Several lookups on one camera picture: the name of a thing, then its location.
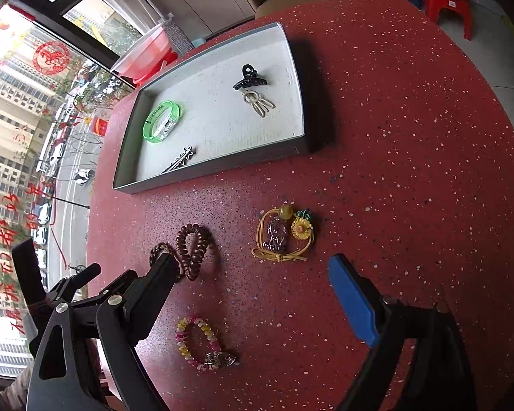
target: sunflower charm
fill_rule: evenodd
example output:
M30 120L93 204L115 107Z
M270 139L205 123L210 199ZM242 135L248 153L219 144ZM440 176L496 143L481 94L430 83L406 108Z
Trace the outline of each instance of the sunflower charm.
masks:
M303 217L296 217L292 222L291 229L294 238L304 241L310 238L313 225L308 219Z

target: round table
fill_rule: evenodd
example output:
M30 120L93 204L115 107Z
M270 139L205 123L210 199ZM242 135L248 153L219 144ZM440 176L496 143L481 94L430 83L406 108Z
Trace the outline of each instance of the round table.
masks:
M368 350L328 281L329 257L343 252L385 295L448 303L480 408L489 409L514 377L514 130L505 112L461 50L405 0L298 6L197 51L271 21L293 49L318 150L126 195L112 190L135 101L126 97L93 187L88 262L102 275L90 293L126 269L145 274L157 242L173 243L189 222L205 225L220 262L207 255L195 282L175 285L137 346L157 390L174 411L328 410ZM308 259L253 258L259 218L285 203L315 218ZM219 329L240 365L217 373L188 365L174 340L187 314Z

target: white tray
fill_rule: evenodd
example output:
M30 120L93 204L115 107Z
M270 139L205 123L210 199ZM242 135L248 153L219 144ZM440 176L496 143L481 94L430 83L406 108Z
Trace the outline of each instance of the white tray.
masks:
M276 108L260 117L233 85L251 64L269 84L252 88ZM143 123L164 100L182 117L159 144L143 140ZM279 23L226 40L157 76L140 91L127 125L113 187L126 193L307 150L299 81ZM162 173L185 147L186 166Z

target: red plastic stool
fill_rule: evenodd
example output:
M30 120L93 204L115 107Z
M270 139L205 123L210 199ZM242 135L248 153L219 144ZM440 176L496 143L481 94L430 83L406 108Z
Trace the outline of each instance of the red plastic stool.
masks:
M464 22L464 38L472 40L472 15L470 14L469 0L423 0L425 14L434 23L442 9L449 9L460 14Z

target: pink and yellow bracelet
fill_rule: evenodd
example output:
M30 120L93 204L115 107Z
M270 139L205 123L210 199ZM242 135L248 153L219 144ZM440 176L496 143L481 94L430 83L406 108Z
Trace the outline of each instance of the pink and yellow bracelet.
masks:
M200 363L192 356L186 344L188 332L185 331L185 329L191 324L202 329L204 335L209 341L209 346L213 351L212 353L206 354L204 363ZM181 355L185 357L185 360L187 360L190 365L196 366L196 369L199 371L216 371L220 366L230 366L236 361L236 358L234 358L233 355L228 352L224 352L221 349L217 336L211 330L210 326L203 319L196 317L195 315L182 318L179 321L177 324L175 339L177 340L177 346Z

